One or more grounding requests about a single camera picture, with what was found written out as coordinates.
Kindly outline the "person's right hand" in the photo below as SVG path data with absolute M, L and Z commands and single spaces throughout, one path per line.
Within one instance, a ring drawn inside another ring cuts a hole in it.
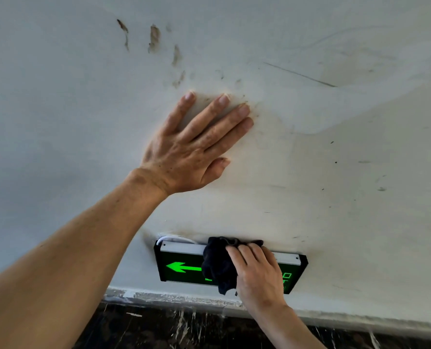
M 254 243 L 226 246 L 237 272 L 236 291 L 249 314 L 262 318 L 285 307 L 282 272 L 273 253 Z

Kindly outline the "person's left hand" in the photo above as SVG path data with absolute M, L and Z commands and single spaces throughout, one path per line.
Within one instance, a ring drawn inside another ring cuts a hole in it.
M 229 104 L 229 95 L 224 93 L 208 106 L 223 113 Z M 201 185 L 201 178 L 209 164 L 217 158 L 225 158 L 223 155 L 241 139 L 232 136 L 219 142 L 193 142 L 193 119 L 174 133 L 163 133 L 162 125 L 149 143 L 136 173 L 166 196 L 194 191 L 205 187 Z

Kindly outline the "black cleaning cloth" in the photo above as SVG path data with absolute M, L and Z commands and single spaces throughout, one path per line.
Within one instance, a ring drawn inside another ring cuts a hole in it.
M 218 291 L 226 295 L 229 290 L 237 289 L 238 273 L 229 253 L 227 246 L 238 248 L 240 245 L 253 243 L 259 247 L 263 246 L 263 240 L 241 241 L 237 238 L 224 236 L 210 237 L 203 251 L 202 273 L 206 279 L 215 281 Z

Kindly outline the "person's left forearm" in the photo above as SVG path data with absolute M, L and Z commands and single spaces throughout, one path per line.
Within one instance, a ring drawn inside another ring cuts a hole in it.
M 72 349 L 146 219 L 169 195 L 138 168 L 0 272 L 0 349 Z

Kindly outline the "person's right forearm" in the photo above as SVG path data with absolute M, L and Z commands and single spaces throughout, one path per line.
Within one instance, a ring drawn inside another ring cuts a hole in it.
M 326 349 L 286 303 L 245 306 L 276 349 Z

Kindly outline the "grey skirting strip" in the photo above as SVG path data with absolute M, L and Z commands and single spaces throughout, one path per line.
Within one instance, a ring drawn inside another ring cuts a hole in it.
M 108 287 L 103 301 L 135 307 L 160 307 L 192 309 L 228 317 L 248 318 L 249 314 L 240 300 L 212 299 L 176 293 L 136 292 L 133 289 Z M 372 334 L 389 334 L 431 340 L 431 322 L 402 320 L 385 317 L 357 316 L 345 312 L 296 310 L 308 325 L 363 331 Z

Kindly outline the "green arrow exit sign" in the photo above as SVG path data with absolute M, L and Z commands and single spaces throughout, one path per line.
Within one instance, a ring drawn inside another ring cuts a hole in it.
M 154 244 L 154 255 L 161 281 L 218 286 L 212 276 L 202 271 L 203 244 L 160 238 Z M 282 271 L 283 293 L 290 294 L 308 266 L 304 254 L 273 252 Z

